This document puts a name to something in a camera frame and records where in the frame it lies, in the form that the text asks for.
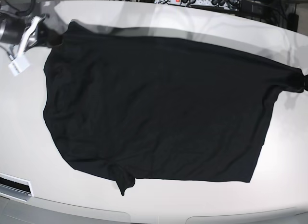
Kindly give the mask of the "black t-shirt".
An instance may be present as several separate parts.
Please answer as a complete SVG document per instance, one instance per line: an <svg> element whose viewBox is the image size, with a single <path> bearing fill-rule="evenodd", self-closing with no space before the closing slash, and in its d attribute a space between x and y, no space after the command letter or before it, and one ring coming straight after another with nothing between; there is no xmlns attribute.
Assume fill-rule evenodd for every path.
<svg viewBox="0 0 308 224"><path fill-rule="evenodd" d="M299 68L212 44L97 34L71 22L45 66L43 117L75 170L115 181L251 181Z"/></svg>

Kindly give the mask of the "black power supply box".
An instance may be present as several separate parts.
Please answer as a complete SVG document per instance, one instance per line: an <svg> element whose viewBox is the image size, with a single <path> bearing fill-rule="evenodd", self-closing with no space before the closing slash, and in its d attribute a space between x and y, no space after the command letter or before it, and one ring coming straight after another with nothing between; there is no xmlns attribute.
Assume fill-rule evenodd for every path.
<svg viewBox="0 0 308 224"><path fill-rule="evenodd" d="M242 0L240 2L240 13L253 17L265 18L270 16L271 8L258 2Z"/></svg>

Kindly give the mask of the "white power strip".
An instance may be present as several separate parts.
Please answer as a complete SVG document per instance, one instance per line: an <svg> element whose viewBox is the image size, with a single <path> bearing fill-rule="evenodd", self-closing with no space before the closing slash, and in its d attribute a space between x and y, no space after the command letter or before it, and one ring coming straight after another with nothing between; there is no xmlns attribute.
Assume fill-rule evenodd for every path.
<svg viewBox="0 0 308 224"><path fill-rule="evenodd" d="M237 11L240 8L240 0L155 0L154 3L181 7L214 8L229 11Z"/></svg>

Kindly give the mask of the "white slotted box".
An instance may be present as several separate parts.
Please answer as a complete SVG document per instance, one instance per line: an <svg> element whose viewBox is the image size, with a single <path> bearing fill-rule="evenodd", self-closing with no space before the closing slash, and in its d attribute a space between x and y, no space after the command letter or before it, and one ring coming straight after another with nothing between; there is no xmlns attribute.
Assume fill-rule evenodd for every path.
<svg viewBox="0 0 308 224"><path fill-rule="evenodd" d="M15 176L0 174L0 195L27 202L34 197L31 182Z"/></svg>

